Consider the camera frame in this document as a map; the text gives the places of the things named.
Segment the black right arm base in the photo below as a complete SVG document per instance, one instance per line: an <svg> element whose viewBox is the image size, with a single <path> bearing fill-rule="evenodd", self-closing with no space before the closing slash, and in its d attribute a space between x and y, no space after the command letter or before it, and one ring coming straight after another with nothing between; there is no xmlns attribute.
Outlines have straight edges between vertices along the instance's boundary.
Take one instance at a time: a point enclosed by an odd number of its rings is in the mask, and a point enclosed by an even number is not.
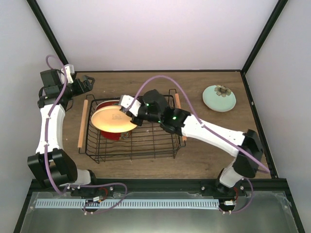
<svg viewBox="0 0 311 233"><path fill-rule="evenodd" d="M209 196L219 201L219 209L222 213L232 214L238 210L238 198L245 197L246 193L239 187L228 188L217 179L208 179L200 182L202 196Z"/></svg>

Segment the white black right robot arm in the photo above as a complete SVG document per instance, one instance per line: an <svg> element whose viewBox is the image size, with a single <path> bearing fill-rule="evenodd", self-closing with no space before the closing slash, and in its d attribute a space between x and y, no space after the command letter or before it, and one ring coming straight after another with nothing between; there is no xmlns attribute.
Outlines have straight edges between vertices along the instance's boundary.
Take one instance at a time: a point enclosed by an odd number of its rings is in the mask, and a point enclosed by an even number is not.
<svg viewBox="0 0 311 233"><path fill-rule="evenodd" d="M167 133L203 141L233 156L234 160L218 176L216 191L220 195L228 195L241 179L256 176L263 147L255 131L243 133L203 121L179 105L171 107L155 89L137 99L125 97L121 105L136 125L144 121L158 123Z"/></svg>

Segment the light green flower plate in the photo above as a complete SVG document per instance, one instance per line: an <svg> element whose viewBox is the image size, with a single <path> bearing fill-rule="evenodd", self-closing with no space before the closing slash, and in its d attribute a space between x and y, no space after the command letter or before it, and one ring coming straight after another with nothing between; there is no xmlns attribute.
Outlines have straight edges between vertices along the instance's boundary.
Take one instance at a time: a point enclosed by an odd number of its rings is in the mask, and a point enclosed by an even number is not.
<svg viewBox="0 0 311 233"><path fill-rule="evenodd" d="M223 85L211 85L202 94L204 104L216 112L228 112L236 105L234 93Z"/></svg>

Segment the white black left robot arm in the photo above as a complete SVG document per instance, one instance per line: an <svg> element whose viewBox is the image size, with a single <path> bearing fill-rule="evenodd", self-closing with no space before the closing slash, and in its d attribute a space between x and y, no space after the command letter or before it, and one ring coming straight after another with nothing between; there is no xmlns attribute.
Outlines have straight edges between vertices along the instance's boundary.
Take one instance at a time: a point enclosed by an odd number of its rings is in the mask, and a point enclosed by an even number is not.
<svg viewBox="0 0 311 233"><path fill-rule="evenodd" d="M68 102L93 89L94 78L83 76L72 79L74 72L50 69L40 73L43 87L39 91L37 105L41 113L40 140L35 155L27 164L43 188L82 185L88 196L99 192L99 183L93 180L93 172L80 170L63 148L63 121Z"/></svg>

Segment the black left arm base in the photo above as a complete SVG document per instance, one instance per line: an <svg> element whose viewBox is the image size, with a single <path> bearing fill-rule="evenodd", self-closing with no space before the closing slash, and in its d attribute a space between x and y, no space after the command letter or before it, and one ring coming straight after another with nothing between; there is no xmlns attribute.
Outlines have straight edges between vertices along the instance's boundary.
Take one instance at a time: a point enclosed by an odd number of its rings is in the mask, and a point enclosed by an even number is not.
<svg viewBox="0 0 311 233"><path fill-rule="evenodd" d="M111 197L113 195L113 189L111 187L81 187L80 189L75 188L70 191L71 196L73 197L82 197L82 198L93 198L97 196Z"/></svg>

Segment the yellow orange plate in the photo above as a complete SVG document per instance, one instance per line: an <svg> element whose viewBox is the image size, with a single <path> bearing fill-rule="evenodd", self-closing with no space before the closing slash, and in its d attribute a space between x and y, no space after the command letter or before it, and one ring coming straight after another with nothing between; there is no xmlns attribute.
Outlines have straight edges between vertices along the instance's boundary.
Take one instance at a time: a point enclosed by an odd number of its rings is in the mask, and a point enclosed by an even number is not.
<svg viewBox="0 0 311 233"><path fill-rule="evenodd" d="M109 133L124 133L137 127L131 122L131 117L121 111L119 105L110 105L95 111L91 123L97 129Z"/></svg>

